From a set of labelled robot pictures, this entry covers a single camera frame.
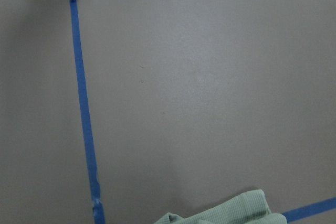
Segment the sage green long-sleeve shirt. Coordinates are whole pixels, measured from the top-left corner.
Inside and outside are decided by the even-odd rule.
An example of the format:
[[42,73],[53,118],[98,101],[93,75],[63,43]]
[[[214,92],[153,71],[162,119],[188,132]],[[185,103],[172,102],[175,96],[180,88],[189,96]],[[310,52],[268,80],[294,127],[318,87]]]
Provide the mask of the sage green long-sleeve shirt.
[[183,218],[167,213],[156,223],[287,223],[284,215],[272,213],[261,189],[250,190],[206,211]]

